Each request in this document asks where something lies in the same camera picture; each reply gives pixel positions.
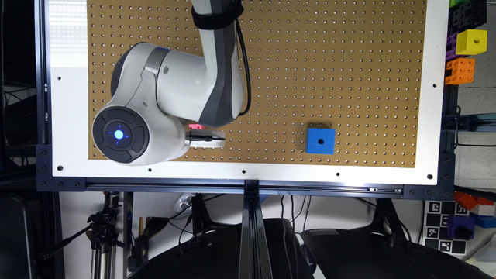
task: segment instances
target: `red block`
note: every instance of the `red block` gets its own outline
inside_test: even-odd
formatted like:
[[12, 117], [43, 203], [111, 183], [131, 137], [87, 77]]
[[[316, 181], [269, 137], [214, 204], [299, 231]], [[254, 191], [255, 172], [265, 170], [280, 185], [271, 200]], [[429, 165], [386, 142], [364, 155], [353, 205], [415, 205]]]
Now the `red block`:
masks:
[[479, 205], [494, 205], [494, 201], [490, 201], [486, 198], [472, 197]]
[[466, 210], [472, 210], [477, 205], [477, 202], [469, 194], [455, 192], [455, 202]]

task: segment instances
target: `blue block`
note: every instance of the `blue block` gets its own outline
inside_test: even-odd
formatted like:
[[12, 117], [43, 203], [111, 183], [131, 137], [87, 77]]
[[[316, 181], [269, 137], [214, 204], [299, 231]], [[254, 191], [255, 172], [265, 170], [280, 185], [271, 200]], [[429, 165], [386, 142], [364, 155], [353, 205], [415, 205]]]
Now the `blue block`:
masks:
[[475, 225], [485, 229], [496, 228], [496, 217], [493, 216], [477, 216]]
[[308, 128], [306, 152], [309, 154], [334, 155], [334, 129]]

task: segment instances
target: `colorful blocks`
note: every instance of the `colorful blocks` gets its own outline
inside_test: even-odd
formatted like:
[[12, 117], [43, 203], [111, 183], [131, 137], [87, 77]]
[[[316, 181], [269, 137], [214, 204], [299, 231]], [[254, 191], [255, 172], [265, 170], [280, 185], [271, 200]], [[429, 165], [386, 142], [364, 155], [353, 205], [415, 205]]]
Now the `colorful blocks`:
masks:
[[474, 82], [474, 58], [457, 58], [446, 64], [451, 76], [445, 78], [445, 84], [466, 84]]

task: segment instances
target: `yellow block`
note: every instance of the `yellow block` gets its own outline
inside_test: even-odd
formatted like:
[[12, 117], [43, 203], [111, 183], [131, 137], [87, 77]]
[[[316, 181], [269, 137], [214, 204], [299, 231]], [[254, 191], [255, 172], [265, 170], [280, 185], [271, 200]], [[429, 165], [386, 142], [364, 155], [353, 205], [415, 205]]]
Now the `yellow block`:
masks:
[[465, 30], [456, 35], [456, 54], [475, 55], [487, 50], [487, 30]]

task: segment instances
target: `blue led light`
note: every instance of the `blue led light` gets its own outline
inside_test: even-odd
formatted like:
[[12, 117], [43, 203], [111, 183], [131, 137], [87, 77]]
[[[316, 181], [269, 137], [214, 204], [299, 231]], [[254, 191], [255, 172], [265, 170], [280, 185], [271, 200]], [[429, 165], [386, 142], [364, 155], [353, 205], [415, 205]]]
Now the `blue led light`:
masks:
[[121, 130], [116, 130], [116, 131], [114, 132], [114, 137], [115, 137], [116, 139], [120, 140], [121, 138], [123, 138], [123, 137], [124, 137], [124, 132], [123, 132], [123, 131], [121, 131]]

